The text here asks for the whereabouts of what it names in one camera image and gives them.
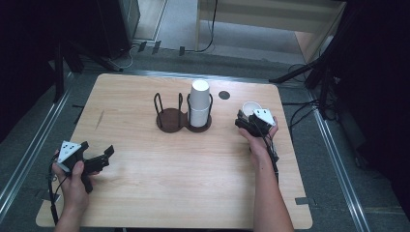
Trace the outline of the stack of white cups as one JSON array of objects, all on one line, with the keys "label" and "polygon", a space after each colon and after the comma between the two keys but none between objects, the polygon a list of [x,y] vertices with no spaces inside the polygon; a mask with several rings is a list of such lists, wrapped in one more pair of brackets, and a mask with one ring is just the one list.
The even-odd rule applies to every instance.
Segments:
[{"label": "stack of white cups", "polygon": [[205,80],[195,80],[190,90],[190,124],[200,128],[206,125],[210,107],[210,86]]}]

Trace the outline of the white disposable paper cup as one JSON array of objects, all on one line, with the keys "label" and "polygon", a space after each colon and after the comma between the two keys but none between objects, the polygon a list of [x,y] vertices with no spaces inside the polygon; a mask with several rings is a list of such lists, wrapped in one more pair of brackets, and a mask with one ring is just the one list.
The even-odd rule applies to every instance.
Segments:
[{"label": "white disposable paper cup", "polygon": [[261,105],[255,101],[247,101],[242,106],[242,111],[247,117],[252,115],[255,109],[261,109]]}]

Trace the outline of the person's right hand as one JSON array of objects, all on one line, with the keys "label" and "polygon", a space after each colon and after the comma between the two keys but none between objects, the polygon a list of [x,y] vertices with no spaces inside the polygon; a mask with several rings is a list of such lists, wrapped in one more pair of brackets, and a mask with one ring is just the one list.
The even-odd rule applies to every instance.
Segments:
[{"label": "person's right hand", "polygon": [[269,133],[265,137],[255,137],[245,129],[239,129],[239,134],[248,141],[252,155],[257,160],[261,160],[270,158],[268,148],[272,145],[277,131],[278,125],[275,125],[270,128]]}]

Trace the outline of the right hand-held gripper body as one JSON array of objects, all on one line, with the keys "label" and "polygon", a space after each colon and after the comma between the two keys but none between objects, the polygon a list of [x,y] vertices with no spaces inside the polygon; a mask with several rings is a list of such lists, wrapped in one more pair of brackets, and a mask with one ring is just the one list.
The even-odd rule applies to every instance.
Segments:
[{"label": "right hand-held gripper body", "polygon": [[276,121],[269,109],[254,109],[249,116],[249,133],[255,137],[265,136]]}]

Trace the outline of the metal floor rail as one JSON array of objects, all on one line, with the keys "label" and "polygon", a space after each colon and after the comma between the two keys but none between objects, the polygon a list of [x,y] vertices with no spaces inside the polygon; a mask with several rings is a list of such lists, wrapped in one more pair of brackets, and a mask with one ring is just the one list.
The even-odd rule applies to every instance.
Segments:
[{"label": "metal floor rail", "polygon": [[362,204],[353,188],[352,182],[342,162],[329,125],[327,121],[323,119],[318,109],[315,110],[314,117],[324,140],[334,171],[336,172],[339,186],[345,199],[349,214],[356,227],[356,231],[371,232],[364,208],[362,207]]},{"label": "metal floor rail", "polygon": [[0,225],[37,159],[71,94],[68,88],[57,102],[45,94],[0,144]]}]

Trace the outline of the person's left hand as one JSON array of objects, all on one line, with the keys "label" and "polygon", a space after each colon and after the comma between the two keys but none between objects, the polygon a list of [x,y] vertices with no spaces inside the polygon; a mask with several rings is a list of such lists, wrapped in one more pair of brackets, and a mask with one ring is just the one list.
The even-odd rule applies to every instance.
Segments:
[{"label": "person's left hand", "polygon": [[82,215],[88,207],[89,196],[81,180],[84,167],[84,162],[78,161],[73,167],[72,175],[67,176],[57,164],[52,165],[63,191],[64,212]]}]

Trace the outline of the black metal stand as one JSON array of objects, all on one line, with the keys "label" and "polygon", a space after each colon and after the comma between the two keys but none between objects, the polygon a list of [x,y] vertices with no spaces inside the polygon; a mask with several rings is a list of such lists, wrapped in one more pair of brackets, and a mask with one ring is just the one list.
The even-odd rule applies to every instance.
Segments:
[{"label": "black metal stand", "polygon": [[71,71],[74,73],[81,73],[83,71],[84,65],[79,58],[80,54],[90,58],[101,67],[106,68],[108,71],[121,72],[123,70],[122,68],[115,68],[107,61],[104,61],[103,58],[93,53],[91,50],[86,49],[79,43],[67,40],[59,40],[54,48],[54,102],[58,102],[62,98],[65,90],[64,63],[67,63]]}]

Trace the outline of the black tripod stand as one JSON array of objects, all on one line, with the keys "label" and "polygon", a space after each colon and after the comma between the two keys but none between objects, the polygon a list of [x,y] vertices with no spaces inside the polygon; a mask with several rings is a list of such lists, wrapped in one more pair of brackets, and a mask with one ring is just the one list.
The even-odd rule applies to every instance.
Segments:
[{"label": "black tripod stand", "polygon": [[331,61],[335,55],[335,50],[337,49],[338,38],[333,37],[332,40],[327,45],[326,49],[313,61],[302,65],[300,68],[287,73],[278,78],[269,79],[270,83],[280,84],[288,81],[300,74],[309,72],[307,79],[305,80],[305,86],[308,89],[314,89],[318,84],[321,84],[320,95],[319,95],[319,113],[323,119],[327,119],[326,115],[326,102],[328,91],[332,79],[331,72]]}]

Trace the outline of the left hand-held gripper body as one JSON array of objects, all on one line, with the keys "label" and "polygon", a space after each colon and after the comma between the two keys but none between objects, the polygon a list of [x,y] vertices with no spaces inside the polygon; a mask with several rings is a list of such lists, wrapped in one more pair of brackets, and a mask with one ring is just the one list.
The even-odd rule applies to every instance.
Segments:
[{"label": "left hand-held gripper body", "polygon": [[89,175],[95,172],[101,172],[106,166],[109,166],[109,158],[105,154],[102,154],[91,159],[86,159],[84,157],[84,152],[81,151],[80,144],[63,141],[57,158],[57,165],[70,176],[74,165],[78,161],[83,161],[85,167],[81,180],[85,186],[86,192],[90,193],[93,190],[93,186],[89,179]]}]

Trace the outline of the dark wire cup holder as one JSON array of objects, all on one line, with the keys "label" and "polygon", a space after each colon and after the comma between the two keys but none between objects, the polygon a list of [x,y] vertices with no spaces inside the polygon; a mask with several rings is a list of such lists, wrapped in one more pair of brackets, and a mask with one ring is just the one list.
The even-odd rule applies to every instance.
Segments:
[{"label": "dark wire cup holder", "polygon": [[182,105],[184,103],[184,97],[182,94],[178,95],[178,107],[177,108],[164,108],[162,105],[161,94],[156,93],[154,96],[154,106],[156,109],[157,117],[156,124],[157,127],[164,132],[173,133],[186,128],[192,132],[204,132],[212,125],[211,109],[213,106],[213,96],[209,95],[210,105],[205,110],[206,121],[201,127],[197,127],[193,124],[193,108],[190,103],[188,103],[188,111],[182,111]]}]

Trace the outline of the white wooden furniture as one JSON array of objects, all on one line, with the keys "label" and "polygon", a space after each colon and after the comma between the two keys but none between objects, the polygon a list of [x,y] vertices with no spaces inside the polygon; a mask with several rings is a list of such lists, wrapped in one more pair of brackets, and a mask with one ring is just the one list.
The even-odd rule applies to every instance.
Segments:
[{"label": "white wooden furniture", "polygon": [[216,21],[294,31],[306,62],[311,62],[343,15],[343,0],[197,0],[195,47],[199,22]]}]

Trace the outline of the black cabinet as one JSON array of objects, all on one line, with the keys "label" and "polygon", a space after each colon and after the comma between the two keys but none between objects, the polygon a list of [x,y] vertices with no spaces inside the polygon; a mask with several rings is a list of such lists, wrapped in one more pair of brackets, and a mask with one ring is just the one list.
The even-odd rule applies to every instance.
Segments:
[{"label": "black cabinet", "polygon": [[107,57],[129,50],[140,19],[138,0],[97,0]]}]

